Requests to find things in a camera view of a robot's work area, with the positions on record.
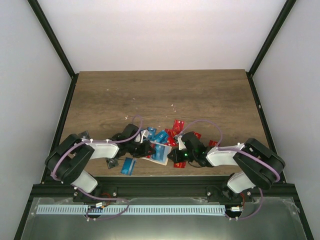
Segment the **blue vip card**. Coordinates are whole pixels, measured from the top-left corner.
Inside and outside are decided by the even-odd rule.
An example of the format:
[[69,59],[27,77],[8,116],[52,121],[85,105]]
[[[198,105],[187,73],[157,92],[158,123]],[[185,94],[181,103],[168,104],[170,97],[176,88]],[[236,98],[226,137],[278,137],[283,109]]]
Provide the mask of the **blue vip card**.
[[151,155],[150,159],[158,163],[165,163],[168,152],[170,150],[169,146],[156,143],[153,143],[151,146],[154,149],[155,153]]
[[169,137],[168,133],[166,131],[162,130],[153,137],[152,141],[156,142],[156,143],[163,144],[163,143],[167,142],[168,137]]

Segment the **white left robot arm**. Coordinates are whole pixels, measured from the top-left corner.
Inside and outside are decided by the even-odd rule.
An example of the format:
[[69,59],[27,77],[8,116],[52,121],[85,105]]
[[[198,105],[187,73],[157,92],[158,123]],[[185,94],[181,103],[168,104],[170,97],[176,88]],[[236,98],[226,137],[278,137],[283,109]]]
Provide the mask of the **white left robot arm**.
[[116,160],[125,154],[143,158],[155,153],[148,134],[129,123],[121,133],[105,140],[71,134],[49,154],[45,165],[54,180],[81,189],[89,201],[97,202],[102,196],[102,189],[98,181],[85,171],[89,160]]

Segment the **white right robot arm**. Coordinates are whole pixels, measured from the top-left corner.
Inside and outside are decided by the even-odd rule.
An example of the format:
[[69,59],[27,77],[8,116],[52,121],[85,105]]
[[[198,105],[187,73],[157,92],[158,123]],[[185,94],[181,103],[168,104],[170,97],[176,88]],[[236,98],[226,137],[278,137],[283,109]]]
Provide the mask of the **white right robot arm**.
[[236,200],[245,190],[258,187],[269,190],[280,181],[280,174],[286,164],[275,152],[255,138],[234,146],[205,146],[193,132],[177,138],[178,148],[167,157],[174,163],[193,162],[203,168],[238,166],[241,171],[230,175],[222,187],[223,198],[229,202]]

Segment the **red VIP card far right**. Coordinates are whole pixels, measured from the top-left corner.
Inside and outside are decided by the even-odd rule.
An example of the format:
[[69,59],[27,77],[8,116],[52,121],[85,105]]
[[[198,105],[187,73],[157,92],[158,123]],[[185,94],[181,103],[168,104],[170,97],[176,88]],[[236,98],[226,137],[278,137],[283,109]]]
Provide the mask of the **red VIP card far right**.
[[208,143],[209,147],[215,147],[217,145],[218,145],[218,142],[217,141],[213,141],[213,140],[210,140],[209,143]]

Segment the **red vip card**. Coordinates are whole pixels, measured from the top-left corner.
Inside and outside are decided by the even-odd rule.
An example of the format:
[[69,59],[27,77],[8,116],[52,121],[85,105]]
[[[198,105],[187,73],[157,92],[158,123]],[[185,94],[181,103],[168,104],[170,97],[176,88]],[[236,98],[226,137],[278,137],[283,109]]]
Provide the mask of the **red vip card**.
[[218,142],[217,141],[213,141],[213,140],[210,140],[209,143],[208,143],[209,147],[215,147],[217,145],[218,145]]
[[176,133],[180,133],[184,129],[185,122],[183,120],[175,119],[172,130]]

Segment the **blue striped card front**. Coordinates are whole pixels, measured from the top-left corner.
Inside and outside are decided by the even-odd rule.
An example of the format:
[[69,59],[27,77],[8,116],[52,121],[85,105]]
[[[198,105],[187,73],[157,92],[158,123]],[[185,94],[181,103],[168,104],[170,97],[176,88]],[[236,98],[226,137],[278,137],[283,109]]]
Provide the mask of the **blue striped card front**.
[[120,173],[122,175],[131,176],[137,162],[136,158],[126,157]]

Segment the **red card by holder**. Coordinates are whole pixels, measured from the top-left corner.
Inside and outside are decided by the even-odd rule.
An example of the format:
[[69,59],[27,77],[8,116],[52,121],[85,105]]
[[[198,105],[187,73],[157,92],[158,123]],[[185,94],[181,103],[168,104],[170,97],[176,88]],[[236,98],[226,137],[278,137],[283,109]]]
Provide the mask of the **red card by holder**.
[[174,168],[177,169],[184,169],[186,167],[186,162],[178,162],[173,164]]

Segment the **blue card top with chip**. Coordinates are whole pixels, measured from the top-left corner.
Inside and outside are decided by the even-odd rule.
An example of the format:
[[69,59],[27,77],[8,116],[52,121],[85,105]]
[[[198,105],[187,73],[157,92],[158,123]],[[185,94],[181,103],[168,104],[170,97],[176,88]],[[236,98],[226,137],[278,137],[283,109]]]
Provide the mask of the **blue card top with chip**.
[[157,129],[154,127],[147,127],[147,131],[148,131],[148,138],[152,140],[156,135]]

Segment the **red VIP card top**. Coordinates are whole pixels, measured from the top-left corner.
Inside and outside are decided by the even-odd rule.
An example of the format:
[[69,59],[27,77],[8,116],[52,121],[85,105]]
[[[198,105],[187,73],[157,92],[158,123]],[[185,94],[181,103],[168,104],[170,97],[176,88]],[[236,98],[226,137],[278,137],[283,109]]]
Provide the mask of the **red VIP card top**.
[[180,133],[184,129],[185,122],[183,120],[175,119],[172,130],[176,133]]

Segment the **lone black VIP card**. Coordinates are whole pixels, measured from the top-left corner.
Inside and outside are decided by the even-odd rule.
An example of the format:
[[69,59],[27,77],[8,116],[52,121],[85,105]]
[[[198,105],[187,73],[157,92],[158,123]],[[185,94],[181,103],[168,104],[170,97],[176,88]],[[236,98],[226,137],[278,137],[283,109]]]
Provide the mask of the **lone black VIP card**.
[[88,139],[91,138],[90,135],[89,135],[89,132],[88,132],[87,130],[79,133],[78,136],[79,136],[80,138],[86,139],[86,140],[88,140]]

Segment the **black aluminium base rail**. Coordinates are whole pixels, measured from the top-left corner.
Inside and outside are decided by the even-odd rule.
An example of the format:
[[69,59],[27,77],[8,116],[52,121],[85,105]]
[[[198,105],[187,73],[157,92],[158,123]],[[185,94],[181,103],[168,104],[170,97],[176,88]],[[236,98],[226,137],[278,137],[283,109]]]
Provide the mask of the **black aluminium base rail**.
[[204,198],[221,204],[239,203],[239,194],[225,195],[227,176],[110,176],[98,177],[97,197]]

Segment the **black frame post right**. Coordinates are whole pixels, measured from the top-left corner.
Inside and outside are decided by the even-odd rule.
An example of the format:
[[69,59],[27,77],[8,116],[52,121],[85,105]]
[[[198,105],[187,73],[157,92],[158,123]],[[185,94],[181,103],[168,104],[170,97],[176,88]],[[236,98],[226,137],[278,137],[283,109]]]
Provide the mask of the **black frame post right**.
[[252,78],[257,72],[259,66],[261,65],[263,59],[265,58],[267,52],[269,51],[272,43],[277,37],[279,31],[281,30],[283,24],[285,23],[287,17],[289,16],[292,8],[294,7],[297,0],[286,0],[281,11],[279,12],[274,24],[272,25],[262,47],[260,48],[253,64],[251,65],[249,71],[247,72],[248,77]]

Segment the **black frame post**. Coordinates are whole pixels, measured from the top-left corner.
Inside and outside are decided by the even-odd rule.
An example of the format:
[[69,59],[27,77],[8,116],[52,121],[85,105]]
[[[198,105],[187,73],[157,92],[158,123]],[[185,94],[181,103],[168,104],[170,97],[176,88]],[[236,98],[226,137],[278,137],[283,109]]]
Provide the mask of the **black frame post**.
[[38,0],[27,0],[29,6],[31,7],[32,11],[34,12],[38,22],[40,23],[41,27],[43,28],[45,34],[47,35],[51,45],[53,46],[55,52],[57,53],[61,63],[63,64],[65,70],[67,71],[68,75],[73,79],[76,76],[76,73],[67,58],[54,30],[52,29],[40,3]]
[[259,66],[261,65],[263,59],[265,58],[267,52],[269,51],[272,43],[277,37],[279,31],[281,30],[283,24],[285,23],[287,17],[289,16],[292,8],[294,7],[297,0],[286,0],[281,11],[279,12],[274,24],[272,25],[262,47],[260,48],[253,64],[251,65],[249,71],[247,72],[248,77],[252,78],[257,72]]

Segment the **black frame post left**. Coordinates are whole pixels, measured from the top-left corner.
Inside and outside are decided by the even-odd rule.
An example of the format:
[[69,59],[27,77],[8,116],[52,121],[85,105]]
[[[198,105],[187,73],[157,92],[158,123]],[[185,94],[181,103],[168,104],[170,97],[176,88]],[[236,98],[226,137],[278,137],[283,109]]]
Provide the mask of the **black frame post left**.
[[53,46],[55,52],[57,53],[61,63],[63,64],[65,70],[67,71],[68,75],[73,79],[76,76],[76,73],[67,58],[54,30],[52,29],[40,3],[38,0],[27,0],[29,6],[31,7],[32,11],[34,12],[38,22],[40,23],[41,27],[43,28],[45,34],[47,35],[51,45]]

